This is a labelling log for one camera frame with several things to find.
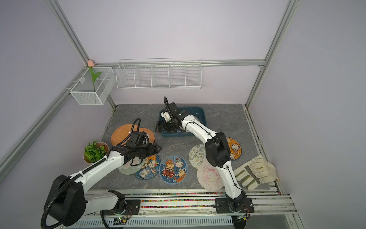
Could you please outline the pale green bunny coaster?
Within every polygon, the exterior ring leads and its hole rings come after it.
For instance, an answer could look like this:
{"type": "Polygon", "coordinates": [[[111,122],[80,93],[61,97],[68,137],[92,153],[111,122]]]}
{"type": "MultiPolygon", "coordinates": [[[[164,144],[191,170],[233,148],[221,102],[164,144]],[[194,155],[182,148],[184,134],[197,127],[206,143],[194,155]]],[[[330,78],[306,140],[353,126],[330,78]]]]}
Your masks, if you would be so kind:
{"type": "Polygon", "coordinates": [[[118,167],[118,171],[124,175],[132,175],[140,171],[144,164],[144,159],[139,159],[138,157],[135,157],[133,160],[130,160],[125,165],[118,167]]]}

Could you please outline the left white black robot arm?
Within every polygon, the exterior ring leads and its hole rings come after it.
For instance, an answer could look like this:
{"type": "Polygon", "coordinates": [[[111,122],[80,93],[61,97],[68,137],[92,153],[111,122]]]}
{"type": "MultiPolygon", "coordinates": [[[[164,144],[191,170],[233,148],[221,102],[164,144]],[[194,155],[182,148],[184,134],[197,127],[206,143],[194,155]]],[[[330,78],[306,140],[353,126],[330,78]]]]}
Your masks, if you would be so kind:
{"type": "Polygon", "coordinates": [[[144,161],[161,150],[156,142],[149,141],[145,132],[132,131],[96,163],[70,176],[58,176],[43,209],[41,228],[71,226],[81,217],[98,211],[113,210],[124,214],[129,208],[124,194],[110,190],[106,194],[88,196],[87,192],[113,170],[135,159],[144,161]]]}

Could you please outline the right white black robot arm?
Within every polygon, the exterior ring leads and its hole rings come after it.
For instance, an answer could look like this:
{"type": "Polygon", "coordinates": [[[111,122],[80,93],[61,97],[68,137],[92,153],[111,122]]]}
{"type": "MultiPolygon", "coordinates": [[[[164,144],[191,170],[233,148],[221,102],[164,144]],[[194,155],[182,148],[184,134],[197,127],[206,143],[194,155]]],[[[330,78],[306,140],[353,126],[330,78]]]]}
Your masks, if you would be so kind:
{"type": "Polygon", "coordinates": [[[190,132],[205,145],[206,160],[215,167],[224,182],[228,199],[228,210],[239,212],[247,204],[247,195],[234,178],[230,158],[230,147],[223,132],[215,132],[202,124],[187,110],[181,110],[164,97],[165,110],[161,112],[163,121],[158,121],[155,132],[190,132]]]}

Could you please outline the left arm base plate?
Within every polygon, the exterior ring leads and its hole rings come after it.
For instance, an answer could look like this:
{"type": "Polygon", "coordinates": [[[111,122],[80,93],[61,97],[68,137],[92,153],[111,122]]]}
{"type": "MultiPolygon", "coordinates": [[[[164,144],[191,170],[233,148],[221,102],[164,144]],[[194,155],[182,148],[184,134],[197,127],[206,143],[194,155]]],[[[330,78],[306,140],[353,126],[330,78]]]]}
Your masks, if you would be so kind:
{"type": "Polygon", "coordinates": [[[138,215],[141,206],[141,200],[139,199],[126,199],[123,204],[123,208],[117,203],[116,207],[111,210],[103,210],[102,213],[105,216],[120,216],[120,215],[138,215]]]}

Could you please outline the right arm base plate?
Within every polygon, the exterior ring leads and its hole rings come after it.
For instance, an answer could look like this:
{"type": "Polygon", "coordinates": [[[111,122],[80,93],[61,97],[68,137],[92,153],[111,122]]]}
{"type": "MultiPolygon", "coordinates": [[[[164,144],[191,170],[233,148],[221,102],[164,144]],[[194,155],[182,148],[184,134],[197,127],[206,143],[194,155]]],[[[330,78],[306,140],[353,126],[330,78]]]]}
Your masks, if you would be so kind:
{"type": "Polygon", "coordinates": [[[254,204],[251,198],[244,198],[244,201],[236,205],[229,198],[216,198],[214,208],[221,213],[254,213],[254,204]]]}

